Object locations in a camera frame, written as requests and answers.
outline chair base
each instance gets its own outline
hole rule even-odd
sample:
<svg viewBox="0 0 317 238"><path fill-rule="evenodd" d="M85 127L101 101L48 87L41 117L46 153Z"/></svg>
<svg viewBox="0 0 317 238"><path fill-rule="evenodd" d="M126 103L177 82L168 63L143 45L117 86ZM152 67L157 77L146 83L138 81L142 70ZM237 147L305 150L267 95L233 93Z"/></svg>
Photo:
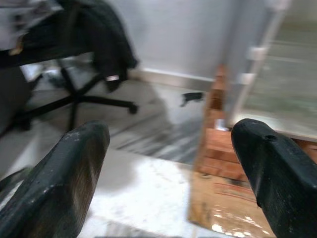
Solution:
<svg viewBox="0 0 317 238"><path fill-rule="evenodd" d="M70 93L69 96L59 99L57 101L51 102L44 106L32 109L30 111L24 111L18 113L13 118L13 126L18 126L23 130L29 130L31 128L31 119L34 117L38 117L45 113L51 112L55 109L64 107L68 104L72 104L70 110L70 117L68 120L68 130L72 130L76 124L76 116L78 104L80 103L95 103L95 104L103 104L110 105L116 107L127 108L130 114L136 114L138 112L138 106L133 102L115 100L97 96L85 96L85 94L93 88L98 82L104 80L102 75L95 76L92 80L86 83L81 89L76 89L74 84L72 83L72 79L68 74L67 70L62 66L61 61L58 61L61 66L61 74L65 79L65 89Z"/></svg>

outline baseboard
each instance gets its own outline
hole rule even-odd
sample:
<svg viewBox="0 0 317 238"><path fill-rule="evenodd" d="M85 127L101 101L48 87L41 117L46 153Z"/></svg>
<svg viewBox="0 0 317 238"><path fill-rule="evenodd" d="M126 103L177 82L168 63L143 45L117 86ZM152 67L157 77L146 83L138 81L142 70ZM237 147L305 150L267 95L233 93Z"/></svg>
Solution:
<svg viewBox="0 0 317 238"><path fill-rule="evenodd" d="M212 78L197 77L148 68L131 70L130 76L131 78L144 82L159 83L206 92L209 92L211 84L214 82L214 79Z"/></svg>

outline stack of bricks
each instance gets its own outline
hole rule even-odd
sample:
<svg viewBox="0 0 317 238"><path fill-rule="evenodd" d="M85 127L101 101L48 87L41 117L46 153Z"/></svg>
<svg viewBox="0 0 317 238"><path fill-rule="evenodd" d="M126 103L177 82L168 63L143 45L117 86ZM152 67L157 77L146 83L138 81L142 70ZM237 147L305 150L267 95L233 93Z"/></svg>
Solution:
<svg viewBox="0 0 317 238"><path fill-rule="evenodd" d="M230 179L248 181L231 143L230 131L217 129L224 119L222 102L225 94L225 70L220 67L207 98L203 136L198 152L196 170Z"/></svg>

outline chair caster wheel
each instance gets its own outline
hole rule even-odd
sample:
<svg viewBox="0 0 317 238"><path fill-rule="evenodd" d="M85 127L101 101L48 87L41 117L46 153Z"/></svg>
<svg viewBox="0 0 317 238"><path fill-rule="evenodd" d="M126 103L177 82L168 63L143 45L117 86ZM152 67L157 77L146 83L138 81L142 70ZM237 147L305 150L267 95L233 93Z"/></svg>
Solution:
<svg viewBox="0 0 317 238"><path fill-rule="evenodd" d="M136 105L132 105L131 107L129 107L128 110L129 110L130 114L134 115L134 114L138 113L139 107Z"/></svg>
<svg viewBox="0 0 317 238"><path fill-rule="evenodd" d="M31 119L25 119L17 125L21 130L27 131L31 129Z"/></svg>

